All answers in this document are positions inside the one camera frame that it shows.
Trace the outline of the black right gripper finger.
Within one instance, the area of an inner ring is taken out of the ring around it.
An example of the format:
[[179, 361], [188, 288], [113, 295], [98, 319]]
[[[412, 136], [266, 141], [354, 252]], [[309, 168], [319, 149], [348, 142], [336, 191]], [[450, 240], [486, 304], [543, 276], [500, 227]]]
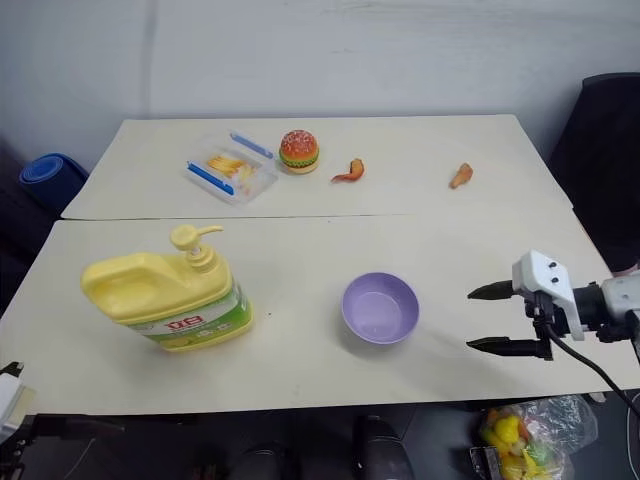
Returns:
[[477, 300], [504, 300], [510, 299], [514, 295], [513, 284], [511, 280], [498, 281], [483, 285], [471, 291], [468, 299]]
[[537, 340], [512, 340], [509, 337], [484, 337], [467, 341], [466, 345], [478, 351], [503, 357], [538, 357]]

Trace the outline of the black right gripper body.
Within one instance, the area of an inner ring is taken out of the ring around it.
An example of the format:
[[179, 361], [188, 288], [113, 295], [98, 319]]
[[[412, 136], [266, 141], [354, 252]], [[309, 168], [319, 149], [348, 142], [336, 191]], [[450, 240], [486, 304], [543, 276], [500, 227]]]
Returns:
[[525, 315], [532, 320], [536, 339], [534, 356], [545, 361], [553, 360], [552, 345], [559, 346], [569, 333], [565, 312], [553, 303], [545, 292], [534, 292], [524, 297]]

